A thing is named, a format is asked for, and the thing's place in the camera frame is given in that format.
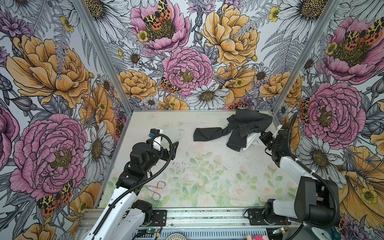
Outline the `white cloth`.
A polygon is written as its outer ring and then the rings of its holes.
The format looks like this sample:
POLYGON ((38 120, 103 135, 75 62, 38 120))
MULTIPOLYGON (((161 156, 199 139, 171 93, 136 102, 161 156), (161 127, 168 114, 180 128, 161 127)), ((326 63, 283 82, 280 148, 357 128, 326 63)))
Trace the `white cloth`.
POLYGON ((260 139, 261 133, 251 133, 247 136, 247 144, 243 148, 243 151, 246 151, 251 145, 258 146, 258 147, 264 147, 265 144, 260 139))

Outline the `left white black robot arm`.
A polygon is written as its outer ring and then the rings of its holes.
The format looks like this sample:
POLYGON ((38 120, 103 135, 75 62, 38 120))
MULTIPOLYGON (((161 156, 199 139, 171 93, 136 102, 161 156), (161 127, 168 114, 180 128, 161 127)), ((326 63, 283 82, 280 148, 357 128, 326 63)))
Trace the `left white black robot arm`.
POLYGON ((116 183, 102 214, 84 235, 85 240, 132 240, 137 228, 153 218, 152 204, 138 200, 144 185, 159 176, 175 159, 179 142, 151 129, 149 139, 132 147, 130 160, 116 183))

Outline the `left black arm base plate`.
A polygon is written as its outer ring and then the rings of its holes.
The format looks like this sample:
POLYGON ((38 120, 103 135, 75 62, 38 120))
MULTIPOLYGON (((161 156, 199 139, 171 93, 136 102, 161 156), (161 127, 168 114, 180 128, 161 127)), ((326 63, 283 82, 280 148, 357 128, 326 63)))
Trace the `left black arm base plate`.
POLYGON ((164 227, 167 222, 167 210, 151 210, 146 214, 143 227, 164 227))

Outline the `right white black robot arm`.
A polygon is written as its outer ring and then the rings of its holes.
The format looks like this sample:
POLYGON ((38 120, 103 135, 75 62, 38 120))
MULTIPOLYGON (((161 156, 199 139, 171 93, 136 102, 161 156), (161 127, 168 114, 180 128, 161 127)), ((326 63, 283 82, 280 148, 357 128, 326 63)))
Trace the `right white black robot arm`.
POLYGON ((291 130, 279 130, 276 136, 263 132, 260 140, 276 166, 298 184, 294 201, 269 199, 265 203, 265 220, 291 218, 322 229, 336 226, 341 219, 338 186, 310 170, 292 153, 291 130))

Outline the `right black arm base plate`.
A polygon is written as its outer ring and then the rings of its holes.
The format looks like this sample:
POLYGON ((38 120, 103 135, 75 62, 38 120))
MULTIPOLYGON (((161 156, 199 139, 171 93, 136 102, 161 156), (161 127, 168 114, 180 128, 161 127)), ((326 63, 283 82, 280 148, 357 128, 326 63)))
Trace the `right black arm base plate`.
POLYGON ((287 217, 277 216, 274 213, 266 217, 264 212, 265 209, 262 208, 250 208, 244 212, 243 216, 249 220, 251 226, 289 225, 287 217))

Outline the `black cloth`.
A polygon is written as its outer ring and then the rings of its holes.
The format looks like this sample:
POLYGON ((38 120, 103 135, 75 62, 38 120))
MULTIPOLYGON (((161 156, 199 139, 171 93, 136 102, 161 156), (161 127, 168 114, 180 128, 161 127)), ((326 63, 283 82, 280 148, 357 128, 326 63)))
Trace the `black cloth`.
POLYGON ((224 129, 219 127, 195 129, 193 140, 208 142, 231 135, 227 147, 239 152, 247 146, 247 137, 253 133, 264 132, 273 122, 273 118, 258 111, 238 109, 234 115, 227 118, 227 121, 228 125, 224 129))

